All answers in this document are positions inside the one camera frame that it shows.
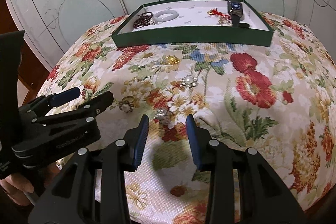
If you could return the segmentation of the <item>person's left hand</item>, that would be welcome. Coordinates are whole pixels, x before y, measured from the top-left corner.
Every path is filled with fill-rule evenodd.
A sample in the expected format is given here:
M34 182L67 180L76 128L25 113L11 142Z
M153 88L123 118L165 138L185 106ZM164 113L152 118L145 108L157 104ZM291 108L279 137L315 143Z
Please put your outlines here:
M25 193L33 193L33 185L21 174L11 174L1 180L1 187L9 198L17 205L28 206L31 204Z

